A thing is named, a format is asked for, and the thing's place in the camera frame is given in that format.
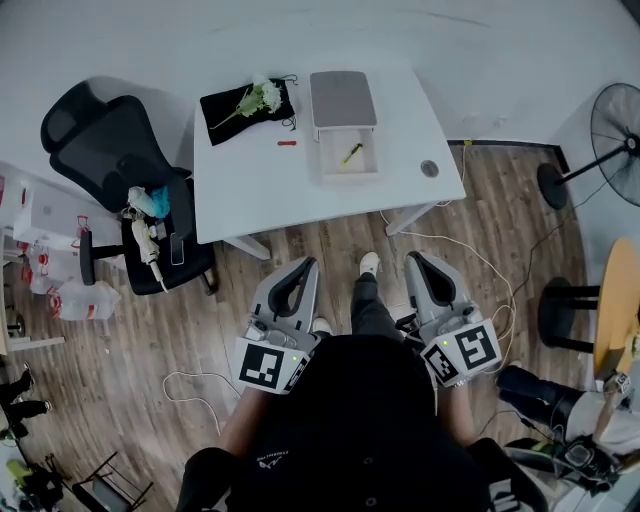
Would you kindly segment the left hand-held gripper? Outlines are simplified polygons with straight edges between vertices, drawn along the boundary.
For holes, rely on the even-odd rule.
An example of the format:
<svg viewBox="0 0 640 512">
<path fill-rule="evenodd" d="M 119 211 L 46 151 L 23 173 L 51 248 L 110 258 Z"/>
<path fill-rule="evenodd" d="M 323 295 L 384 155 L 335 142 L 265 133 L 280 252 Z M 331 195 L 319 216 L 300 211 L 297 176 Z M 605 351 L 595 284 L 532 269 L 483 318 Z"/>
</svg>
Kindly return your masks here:
<svg viewBox="0 0 640 512">
<path fill-rule="evenodd" d="M 235 382 L 273 394 L 292 391 L 321 340 L 308 333 L 316 309 L 318 280 L 317 260 L 299 258 L 260 282 L 246 330 L 236 338 Z M 289 321 L 295 329 L 273 321 Z"/>
</svg>

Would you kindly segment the white drawer box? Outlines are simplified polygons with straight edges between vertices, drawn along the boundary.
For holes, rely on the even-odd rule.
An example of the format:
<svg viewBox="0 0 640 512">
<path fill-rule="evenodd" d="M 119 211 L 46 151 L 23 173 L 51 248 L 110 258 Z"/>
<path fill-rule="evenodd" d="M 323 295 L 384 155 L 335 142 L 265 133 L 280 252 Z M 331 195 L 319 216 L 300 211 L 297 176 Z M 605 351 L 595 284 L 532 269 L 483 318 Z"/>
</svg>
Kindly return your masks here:
<svg viewBox="0 0 640 512">
<path fill-rule="evenodd" d="M 326 185 L 369 184 L 380 179 L 373 96 L 362 71 L 320 71 L 309 77 L 311 143 L 307 149 L 315 181 Z M 342 159 L 357 143 L 362 149 Z"/>
</svg>

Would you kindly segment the person's right forearm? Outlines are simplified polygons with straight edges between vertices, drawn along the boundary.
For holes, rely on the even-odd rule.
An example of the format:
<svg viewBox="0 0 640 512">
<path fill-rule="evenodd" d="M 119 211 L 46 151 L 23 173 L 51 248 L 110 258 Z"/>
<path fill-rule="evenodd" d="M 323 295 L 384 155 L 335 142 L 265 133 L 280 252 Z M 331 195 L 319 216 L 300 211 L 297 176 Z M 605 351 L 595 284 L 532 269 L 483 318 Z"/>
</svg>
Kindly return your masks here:
<svg viewBox="0 0 640 512">
<path fill-rule="evenodd" d="M 443 427 L 463 447 L 476 441 L 477 431 L 467 384 L 438 389 L 437 416 Z"/>
</svg>

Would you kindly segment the person's left forearm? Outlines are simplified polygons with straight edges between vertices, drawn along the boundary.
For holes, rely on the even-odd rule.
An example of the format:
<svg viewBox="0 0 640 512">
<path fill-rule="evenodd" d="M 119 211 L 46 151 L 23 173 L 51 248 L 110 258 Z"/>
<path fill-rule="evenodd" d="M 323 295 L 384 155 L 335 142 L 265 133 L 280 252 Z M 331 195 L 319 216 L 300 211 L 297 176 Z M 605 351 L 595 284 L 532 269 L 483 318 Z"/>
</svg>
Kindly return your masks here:
<svg viewBox="0 0 640 512">
<path fill-rule="evenodd" d="M 218 438 L 218 447 L 242 458 L 248 452 L 267 414 L 271 393 L 247 387 Z"/>
</svg>

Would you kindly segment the white desk leg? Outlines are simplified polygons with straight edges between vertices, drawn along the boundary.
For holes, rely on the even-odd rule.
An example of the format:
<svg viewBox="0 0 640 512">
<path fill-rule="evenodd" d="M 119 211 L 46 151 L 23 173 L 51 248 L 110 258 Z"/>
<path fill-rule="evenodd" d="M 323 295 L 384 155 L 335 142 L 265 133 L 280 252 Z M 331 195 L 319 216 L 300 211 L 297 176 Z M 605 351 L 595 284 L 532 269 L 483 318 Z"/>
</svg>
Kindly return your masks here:
<svg viewBox="0 0 640 512">
<path fill-rule="evenodd" d="M 225 242 L 261 261 L 271 258 L 270 250 L 249 235 L 226 238 Z"/>
<path fill-rule="evenodd" d="M 435 202 L 404 208 L 385 228 L 388 237 L 395 236 L 436 206 Z"/>
</svg>

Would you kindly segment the person's black shirt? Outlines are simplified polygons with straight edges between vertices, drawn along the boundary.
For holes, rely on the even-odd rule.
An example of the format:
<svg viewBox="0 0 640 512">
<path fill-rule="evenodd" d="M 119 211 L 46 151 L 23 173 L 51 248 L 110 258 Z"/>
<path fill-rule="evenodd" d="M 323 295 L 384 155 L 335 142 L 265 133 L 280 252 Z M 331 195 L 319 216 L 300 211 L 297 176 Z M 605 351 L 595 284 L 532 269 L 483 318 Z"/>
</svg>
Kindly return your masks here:
<svg viewBox="0 0 640 512">
<path fill-rule="evenodd" d="M 380 336 L 323 340 L 292 391 L 268 405 L 247 451 L 187 462 L 176 512 L 547 512 L 491 439 L 463 445 L 439 422 L 424 365 Z"/>
</svg>

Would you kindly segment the teal cloth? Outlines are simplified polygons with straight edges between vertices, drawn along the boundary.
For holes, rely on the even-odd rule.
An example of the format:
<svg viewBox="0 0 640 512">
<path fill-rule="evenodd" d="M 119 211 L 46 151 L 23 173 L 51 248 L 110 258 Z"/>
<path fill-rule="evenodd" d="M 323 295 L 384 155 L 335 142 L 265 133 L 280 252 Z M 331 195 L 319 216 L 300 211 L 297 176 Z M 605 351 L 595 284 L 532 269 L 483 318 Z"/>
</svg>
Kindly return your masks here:
<svg viewBox="0 0 640 512">
<path fill-rule="evenodd" d="M 157 219 L 164 219 L 170 213 L 171 204 L 168 187 L 156 188 L 149 194 L 151 199 L 151 216 Z"/>
</svg>

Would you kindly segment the white crumpled bundle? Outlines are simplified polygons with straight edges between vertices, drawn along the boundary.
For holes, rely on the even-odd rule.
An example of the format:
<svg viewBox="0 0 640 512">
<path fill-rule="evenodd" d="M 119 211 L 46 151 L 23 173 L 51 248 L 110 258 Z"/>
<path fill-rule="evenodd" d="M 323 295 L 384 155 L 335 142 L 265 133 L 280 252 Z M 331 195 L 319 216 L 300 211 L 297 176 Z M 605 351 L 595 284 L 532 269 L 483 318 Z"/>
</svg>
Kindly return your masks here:
<svg viewBox="0 0 640 512">
<path fill-rule="evenodd" d="M 155 213 L 153 200 L 142 187 L 134 186 L 129 189 L 128 204 L 144 215 L 153 216 Z"/>
</svg>

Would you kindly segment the round wooden table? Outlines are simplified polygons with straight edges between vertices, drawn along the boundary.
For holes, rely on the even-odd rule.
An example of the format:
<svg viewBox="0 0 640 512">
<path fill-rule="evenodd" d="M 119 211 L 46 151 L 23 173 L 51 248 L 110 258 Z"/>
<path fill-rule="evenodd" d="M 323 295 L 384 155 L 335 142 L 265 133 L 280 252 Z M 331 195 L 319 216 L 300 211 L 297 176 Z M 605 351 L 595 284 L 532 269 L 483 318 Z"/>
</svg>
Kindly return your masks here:
<svg viewBox="0 0 640 512">
<path fill-rule="evenodd" d="M 609 253 L 598 298 L 593 351 L 594 377 L 613 371 L 629 374 L 633 344 L 640 336 L 640 254 L 628 237 L 617 239 Z"/>
</svg>

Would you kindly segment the white artificial flower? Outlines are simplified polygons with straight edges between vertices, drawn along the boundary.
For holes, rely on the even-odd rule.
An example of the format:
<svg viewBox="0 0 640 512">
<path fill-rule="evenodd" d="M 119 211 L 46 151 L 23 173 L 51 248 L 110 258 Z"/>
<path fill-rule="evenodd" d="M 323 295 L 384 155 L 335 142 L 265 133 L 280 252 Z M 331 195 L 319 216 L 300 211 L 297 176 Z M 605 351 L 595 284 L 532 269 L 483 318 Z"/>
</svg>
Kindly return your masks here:
<svg viewBox="0 0 640 512">
<path fill-rule="evenodd" d="M 235 110 L 222 121 L 211 127 L 211 130 L 218 128 L 237 116 L 248 118 L 261 110 L 267 110 L 270 114 L 273 114 L 281 105 L 281 89 L 270 79 L 259 76 L 253 81 L 253 84 L 245 90 Z"/>
</svg>

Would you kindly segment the black office chair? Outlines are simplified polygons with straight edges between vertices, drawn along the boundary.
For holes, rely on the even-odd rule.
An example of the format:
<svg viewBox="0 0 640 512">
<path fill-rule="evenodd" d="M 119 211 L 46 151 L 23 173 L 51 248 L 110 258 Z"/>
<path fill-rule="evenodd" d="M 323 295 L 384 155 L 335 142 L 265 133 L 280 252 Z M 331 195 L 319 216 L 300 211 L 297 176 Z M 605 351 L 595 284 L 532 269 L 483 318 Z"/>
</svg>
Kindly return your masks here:
<svg viewBox="0 0 640 512">
<path fill-rule="evenodd" d="M 204 282 L 207 295 L 219 288 L 212 244 L 196 236 L 194 180 L 190 171 L 169 164 L 162 153 L 142 102 L 125 95 L 103 102 L 88 82 L 67 91 L 45 115 L 41 142 L 51 167 L 88 192 L 121 222 L 119 245 L 97 246 L 91 231 L 80 238 L 80 268 L 85 284 L 96 282 L 95 263 L 122 256 L 132 291 L 139 295 L 164 292 L 151 269 L 141 261 L 131 231 L 135 219 L 143 219 L 159 246 L 158 266 L 168 291 L 196 278 Z M 168 187 L 171 209 L 164 219 L 144 215 L 128 204 L 131 187 L 149 195 Z M 170 235 L 184 240 L 185 261 L 170 262 Z"/>
</svg>

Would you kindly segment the light wooden side table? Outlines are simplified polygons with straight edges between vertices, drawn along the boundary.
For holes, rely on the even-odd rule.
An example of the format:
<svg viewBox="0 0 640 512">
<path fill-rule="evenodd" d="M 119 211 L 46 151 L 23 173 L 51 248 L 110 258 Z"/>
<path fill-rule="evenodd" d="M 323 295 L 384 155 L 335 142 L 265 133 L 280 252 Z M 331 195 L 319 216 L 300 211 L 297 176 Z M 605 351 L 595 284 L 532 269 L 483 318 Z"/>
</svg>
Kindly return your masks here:
<svg viewBox="0 0 640 512">
<path fill-rule="evenodd" d="M 7 320 L 5 301 L 5 281 L 4 266 L 8 262 L 5 258 L 6 229 L 0 226 L 0 355 L 7 356 L 11 352 L 20 352 L 32 349 L 45 348 L 48 346 L 63 344 L 64 337 L 33 340 L 30 336 L 12 338 L 9 334 L 9 322 Z"/>
</svg>

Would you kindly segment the black folding chair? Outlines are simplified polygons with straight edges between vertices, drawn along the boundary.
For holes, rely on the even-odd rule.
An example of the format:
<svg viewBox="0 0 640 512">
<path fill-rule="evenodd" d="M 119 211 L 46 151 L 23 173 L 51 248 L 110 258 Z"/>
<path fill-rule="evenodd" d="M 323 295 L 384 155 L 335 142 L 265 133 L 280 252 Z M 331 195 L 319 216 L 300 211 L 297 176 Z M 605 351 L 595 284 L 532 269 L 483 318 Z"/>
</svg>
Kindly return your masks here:
<svg viewBox="0 0 640 512">
<path fill-rule="evenodd" d="M 139 486 L 114 464 L 113 452 L 87 477 L 71 486 L 71 493 L 89 512 L 137 512 L 154 486 Z"/>
</svg>

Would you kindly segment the black pedestal fan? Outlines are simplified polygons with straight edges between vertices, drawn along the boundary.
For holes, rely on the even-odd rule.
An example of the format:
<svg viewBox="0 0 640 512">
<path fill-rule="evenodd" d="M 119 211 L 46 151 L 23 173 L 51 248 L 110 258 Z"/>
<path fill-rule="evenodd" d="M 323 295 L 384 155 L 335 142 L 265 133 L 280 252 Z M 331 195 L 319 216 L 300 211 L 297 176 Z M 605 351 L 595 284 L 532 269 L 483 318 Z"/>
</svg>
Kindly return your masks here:
<svg viewBox="0 0 640 512">
<path fill-rule="evenodd" d="M 640 207 L 640 88 L 626 83 L 606 86 L 592 107 L 590 138 L 595 156 L 591 163 L 566 174 L 547 163 L 538 167 L 538 188 L 547 204 L 563 209 L 567 183 L 599 169 L 619 197 Z"/>
</svg>

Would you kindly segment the black drawstring pouch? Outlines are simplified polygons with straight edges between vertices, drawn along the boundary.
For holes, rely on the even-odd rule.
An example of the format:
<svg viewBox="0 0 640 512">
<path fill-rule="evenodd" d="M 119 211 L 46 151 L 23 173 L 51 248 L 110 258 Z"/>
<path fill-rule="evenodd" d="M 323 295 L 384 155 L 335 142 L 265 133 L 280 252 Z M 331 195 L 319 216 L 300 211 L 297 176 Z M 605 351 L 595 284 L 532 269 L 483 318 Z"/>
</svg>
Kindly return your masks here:
<svg viewBox="0 0 640 512">
<path fill-rule="evenodd" d="M 291 131 L 296 129 L 297 118 L 287 84 L 291 82 L 293 85 L 296 85 L 298 77 L 296 75 L 285 75 L 283 77 L 269 77 L 267 79 L 273 81 L 281 89 L 282 105 L 273 114 L 270 114 L 267 110 L 261 110 L 248 118 L 237 116 L 218 128 L 211 130 L 211 127 L 222 121 L 235 110 L 245 90 L 251 86 L 253 82 L 235 89 L 200 98 L 200 106 L 205 119 L 206 131 L 212 146 L 227 142 L 248 128 L 265 122 L 280 122 L 285 128 L 289 128 Z"/>
</svg>

